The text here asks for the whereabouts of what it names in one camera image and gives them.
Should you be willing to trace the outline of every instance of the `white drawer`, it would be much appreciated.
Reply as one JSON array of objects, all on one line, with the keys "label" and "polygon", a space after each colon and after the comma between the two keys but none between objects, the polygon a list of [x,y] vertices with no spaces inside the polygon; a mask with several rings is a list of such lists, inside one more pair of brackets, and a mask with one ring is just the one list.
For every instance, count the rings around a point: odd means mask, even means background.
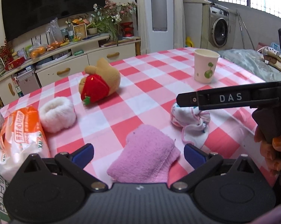
[{"label": "white drawer", "polygon": [[7,77],[0,82],[0,97],[4,105],[19,99],[11,77]]},{"label": "white drawer", "polygon": [[88,53],[89,64],[95,66],[101,58],[109,63],[117,60],[123,60],[135,56],[135,43],[123,44],[112,48],[106,48]]},{"label": "white drawer", "polygon": [[67,60],[37,73],[42,87],[68,77],[78,72],[84,71],[89,65],[87,55],[82,55],[71,60]]}]

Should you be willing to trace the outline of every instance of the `white fluffy slipper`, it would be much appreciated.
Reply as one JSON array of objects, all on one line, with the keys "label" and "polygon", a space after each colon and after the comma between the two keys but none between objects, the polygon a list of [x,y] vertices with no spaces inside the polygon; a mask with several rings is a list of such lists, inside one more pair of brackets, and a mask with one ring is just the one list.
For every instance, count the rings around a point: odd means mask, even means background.
[{"label": "white fluffy slipper", "polygon": [[39,109],[40,121],[46,132],[56,133],[71,127],[76,120],[73,103],[66,97],[56,97]]}]

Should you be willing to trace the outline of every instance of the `green printed logo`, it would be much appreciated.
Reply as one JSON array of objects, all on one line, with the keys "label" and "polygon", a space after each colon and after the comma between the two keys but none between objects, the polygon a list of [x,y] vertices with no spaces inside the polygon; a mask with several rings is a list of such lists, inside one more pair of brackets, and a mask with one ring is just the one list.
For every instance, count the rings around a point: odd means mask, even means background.
[{"label": "green printed logo", "polygon": [[38,142],[38,148],[42,148],[43,147],[43,142],[42,142],[42,139],[43,139],[43,136],[42,136],[42,133],[39,132],[39,137],[37,139],[37,142]]},{"label": "green printed logo", "polygon": [[213,71],[211,70],[211,68],[213,67],[214,65],[213,65],[213,63],[212,62],[209,62],[208,63],[208,67],[210,67],[210,70],[208,70],[208,71],[206,71],[205,72],[205,78],[211,78],[212,77],[212,75],[213,75]]}]

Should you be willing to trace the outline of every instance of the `television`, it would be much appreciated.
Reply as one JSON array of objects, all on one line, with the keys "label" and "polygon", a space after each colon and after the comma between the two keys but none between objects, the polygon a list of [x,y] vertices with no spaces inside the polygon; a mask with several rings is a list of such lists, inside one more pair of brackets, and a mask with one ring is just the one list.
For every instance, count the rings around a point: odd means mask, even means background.
[{"label": "television", "polygon": [[94,10],[94,4],[104,6],[105,0],[1,0],[7,41],[49,23]]}]

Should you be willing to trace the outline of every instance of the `pink checkered tablecloth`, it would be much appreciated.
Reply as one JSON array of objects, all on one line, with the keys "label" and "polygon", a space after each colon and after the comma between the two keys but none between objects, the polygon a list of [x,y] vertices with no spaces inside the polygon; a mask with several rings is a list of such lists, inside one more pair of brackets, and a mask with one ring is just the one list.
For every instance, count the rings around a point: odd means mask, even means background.
[{"label": "pink checkered tablecloth", "polygon": [[[39,108],[54,97],[68,97],[74,103],[78,120],[68,130],[46,134],[51,155],[64,151],[71,153],[86,143],[92,143],[94,159],[85,170],[109,186],[112,180],[106,170],[122,152],[127,134],[140,124],[153,125],[175,139],[182,153],[170,169],[168,183],[171,184],[193,171],[183,156],[181,130],[170,122],[170,110],[177,94],[262,82],[255,75],[220,58],[213,83],[200,84],[193,77],[193,48],[132,57],[112,65],[122,76],[119,91],[90,108],[81,102],[78,84],[85,75],[78,73],[21,97],[3,107],[1,113],[6,117],[19,108],[29,105]],[[272,184],[275,178],[270,177],[259,153],[259,144],[253,141],[256,123],[251,117],[252,112],[249,107],[211,110],[210,134],[202,150],[218,152],[225,158],[237,158],[246,153]]]}]

